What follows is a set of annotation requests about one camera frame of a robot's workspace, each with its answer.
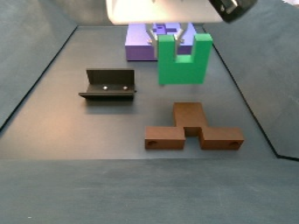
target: purple base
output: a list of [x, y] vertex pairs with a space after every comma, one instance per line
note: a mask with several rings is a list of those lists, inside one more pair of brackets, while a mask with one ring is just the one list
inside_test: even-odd
[[[175, 34], [179, 31], [179, 24], [158, 24], [154, 27], [156, 34]], [[188, 30], [183, 35], [184, 42], [182, 43], [178, 54], [191, 54], [192, 39], [196, 31], [192, 24], [188, 24]], [[156, 60], [155, 49], [148, 44], [148, 35], [145, 33], [144, 24], [131, 24], [127, 28], [125, 35], [125, 59], [127, 60]]]

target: black bracket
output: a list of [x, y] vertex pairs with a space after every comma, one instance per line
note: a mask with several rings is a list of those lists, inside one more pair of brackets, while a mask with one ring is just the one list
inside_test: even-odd
[[133, 100], [135, 70], [129, 68], [88, 68], [88, 91], [79, 93], [88, 100]]

